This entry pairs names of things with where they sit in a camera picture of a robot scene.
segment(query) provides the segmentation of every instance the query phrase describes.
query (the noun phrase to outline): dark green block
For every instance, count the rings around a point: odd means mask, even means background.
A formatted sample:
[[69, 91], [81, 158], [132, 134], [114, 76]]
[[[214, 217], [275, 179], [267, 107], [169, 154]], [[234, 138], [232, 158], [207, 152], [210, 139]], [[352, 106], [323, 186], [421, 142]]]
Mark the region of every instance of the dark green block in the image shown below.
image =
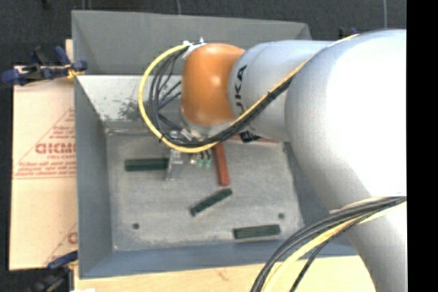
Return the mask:
[[231, 189], [228, 188], [222, 189], [214, 193], [213, 195], [207, 197], [206, 199], [202, 200], [196, 206], [193, 206], [190, 209], [190, 213], [192, 214], [192, 216], [195, 216], [196, 214], [222, 201], [224, 198], [230, 196], [232, 193], [233, 192], [231, 191]]
[[247, 226], [246, 228], [236, 228], [233, 230], [235, 239], [252, 239], [254, 237], [266, 237], [279, 235], [281, 232], [278, 224]]
[[125, 161], [125, 170], [127, 172], [137, 172], [140, 170], [166, 170], [168, 163], [168, 158], [127, 159]]

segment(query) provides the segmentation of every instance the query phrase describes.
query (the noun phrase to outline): yellow cable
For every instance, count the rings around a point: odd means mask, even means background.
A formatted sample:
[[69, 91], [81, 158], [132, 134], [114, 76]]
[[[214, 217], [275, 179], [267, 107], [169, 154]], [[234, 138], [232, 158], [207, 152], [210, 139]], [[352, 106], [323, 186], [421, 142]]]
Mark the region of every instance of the yellow cable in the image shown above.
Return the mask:
[[165, 143], [170, 148], [173, 148], [173, 149], [181, 151], [181, 152], [197, 153], [197, 152], [201, 152], [201, 151], [207, 150], [208, 148], [213, 147], [214, 145], [217, 144], [217, 142], [216, 143], [212, 143], [212, 144], [208, 144], [208, 145], [204, 145], [204, 146], [200, 146], [200, 147], [196, 147], [196, 148], [188, 148], [188, 147], [184, 147], [184, 146], [173, 144], [172, 142], [167, 140], [163, 136], [163, 134], [160, 133], [160, 131], [158, 131], [155, 128], [155, 126], [153, 125], [153, 123], [149, 119], [149, 117], [148, 117], [148, 115], [147, 115], [147, 113], [146, 113], [146, 111], [144, 109], [144, 104], [143, 104], [144, 86], [146, 85], [147, 79], [148, 79], [150, 73], [152, 72], [152, 70], [154, 69], [154, 67], [156, 67], [156, 65], [158, 65], [158, 63], [160, 63], [163, 59], [165, 59], [169, 55], [172, 55], [173, 53], [175, 53], [177, 51], [180, 51], [180, 50], [188, 47], [189, 45], [191, 45], [191, 43], [189, 43], [189, 44], [181, 44], [181, 45], [178, 45], [176, 47], [173, 47], [173, 48], [165, 51], [160, 56], [158, 56], [155, 60], [152, 61], [152, 63], [149, 65], [149, 67], [144, 71], [142, 80], [140, 81], [140, 87], [138, 88], [138, 107], [140, 108], [140, 113], [141, 113], [141, 115], [143, 117], [144, 122], [148, 126], [148, 128], [158, 137], [158, 139], [163, 141], [163, 143]]
[[399, 207], [404, 203], [400, 203], [397, 206], [394, 206], [392, 208], [385, 209], [383, 211], [379, 211], [370, 217], [368, 217], [368, 214], [362, 214], [358, 215], [342, 224], [339, 224], [335, 226], [334, 228], [328, 229], [306, 243], [305, 245], [298, 248], [294, 253], [292, 253], [285, 261], [283, 261], [276, 269], [273, 269], [271, 273], [269, 274], [268, 278], [266, 279], [265, 284], [263, 285], [263, 288], [261, 289], [262, 292], [271, 292], [271, 291], [289, 291], [290, 286], [287, 287], [284, 284], [281, 284], [279, 282], [280, 277], [283, 276], [283, 274], [287, 274], [288, 276], [292, 275], [292, 272], [295, 268], [294, 263], [304, 256], [306, 253], [310, 252], [315, 247], [319, 246], [321, 243], [325, 242], [327, 239], [330, 239], [343, 229], [345, 229], [348, 225], [352, 224], [353, 222], [357, 221], [361, 217], [363, 218], [358, 224], [362, 224], [364, 222], [368, 222], [371, 220], [374, 220], [378, 217], [381, 217], [382, 215], [388, 214], [389, 211], [394, 210], [395, 208]]
[[[167, 146], [169, 146], [170, 148], [173, 148], [174, 150], [178, 150], [181, 152], [186, 152], [186, 153], [198, 153], [198, 152], [202, 152], [202, 151], [206, 151], [210, 148], [212, 148], [213, 146], [215, 146], [216, 144], [218, 144], [219, 141], [217, 142], [212, 142], [210, 144], [206, 144], [204, 146], [199, 146], [199, 147], [193, 147], [193, 148], [189, 148], [189, 147], [185, 147], [185, 146], [180, 146], [180, 145], [176, 145], [173, 144], [171, 141], [167, 140], [162, 133], [160, 133], [160, 131], [158, 131], [155, 126], [153, 125], [153, 123], [151, 122], [151, 120], [149, 119], [149, 117], [147, 116], [147, 113], [144, 109], [144, 105], [143, 105], [143, 91], [144, 91], [144, 86], [146, 85], [146, 81], [150, 75], [150, 73], [152, 72], [152, 70], [154, 69], [154, 67], [156, 67], [156, 65], [158, 65], [158, 63], [160, 63], [162, 60], [164, 60], [165, 58], [167, 58], [169, 55], [172, 55], [173, 53], [180, 51], [188, 46], [192, 45], [192, 43], [188, 43], [188, 44], [182, 44], [182, 45], [178, 45], [176, 47], [173, 47], [167, 51], [165, 51], [164, 53], [162, 53], [160, 56], [158, 56], [155, 60], [152, 61], [152, 63], [149, 65], [149, 67], [144, 71], [142, 80], [140, 82], [140, 87], [138, 88], [138, 106], [140, 108], [140, 113], [143, 117], [144, 122], [146, 123], [146, 125], [148, 126], [148, 128], [161, 140], [163, 141], [163, 143], [165, 143]], [[281, 84], [285, 83], [288, 79], [292, 78], [312, 57], [310, 57], [309, 59], [305, 60], [304, 62], [302, 62], [298, 67], [296, 67], [293, 71], [291, 71], [291, 73], [289, 73], [285, 78], [283, 78], [279, 83], [277, 83], [272, 89], [270, 89], [266, 94], [264, 94], [256, 103], [254, 103], [251, 107], [249, 107], [242, 115], [240, 115], [236, 120], [234, 120], [231, 124], [230, 127], [232, 127], [233, 125], [235, 125], [236, 123], [238, 123], [242, 118], [244, 118], [245, 116], [247, 116], [251, 111], [253, 111], [257, 105], [265, 98], [267, 97], [267, 95], [271, 94], [273, 91], [275, 91]]]

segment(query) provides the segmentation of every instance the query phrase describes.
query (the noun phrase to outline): clamp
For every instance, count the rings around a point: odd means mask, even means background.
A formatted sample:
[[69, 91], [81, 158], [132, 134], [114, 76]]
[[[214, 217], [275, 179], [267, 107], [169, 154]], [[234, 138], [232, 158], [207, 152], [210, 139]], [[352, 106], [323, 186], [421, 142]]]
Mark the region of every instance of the clamp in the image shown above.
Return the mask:
[[48, 62], [48, 59], [42, 52], [41, 47], [36, 47], [31, 54], [30, 65], [6, 70], [1, 73], [1, 80], [10, 85], [26, 85], [60, 77], [72, 79], [76, 75], [83, 74], [88, 68], [86, 61], [72, 63], [65, 50], [60, 46], [55, 47], [55, 52], [60, 65], [45, 66], [43, 62]]

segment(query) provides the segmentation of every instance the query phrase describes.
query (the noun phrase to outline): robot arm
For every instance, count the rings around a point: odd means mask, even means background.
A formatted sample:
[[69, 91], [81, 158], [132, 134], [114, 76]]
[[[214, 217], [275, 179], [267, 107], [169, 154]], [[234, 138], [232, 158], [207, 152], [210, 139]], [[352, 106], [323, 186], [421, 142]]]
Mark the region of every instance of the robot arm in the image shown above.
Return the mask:
[[[183, 69], [183, 119], [208, 137], [298, 69], [247, 130], [290, 143], [329, 210], [406, 195], [405, 30], [263, 43], [245, 52], [201, 45]], [[379, 291], [407, 290], [406, 207], [354, 228], [349, 239]]]

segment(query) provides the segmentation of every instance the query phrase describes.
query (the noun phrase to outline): red stick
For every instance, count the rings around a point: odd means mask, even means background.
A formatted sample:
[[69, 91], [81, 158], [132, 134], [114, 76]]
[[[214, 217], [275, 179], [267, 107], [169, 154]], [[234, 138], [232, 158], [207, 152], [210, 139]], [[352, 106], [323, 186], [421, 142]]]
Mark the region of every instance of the red stick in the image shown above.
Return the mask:
[[230, 185], [227, 159], [225, 158], [225, 149], [223, 144], [217, 144], [214, 146], [214, 156], [216, 158], [216, 168], [218, 170], [219, 185]]

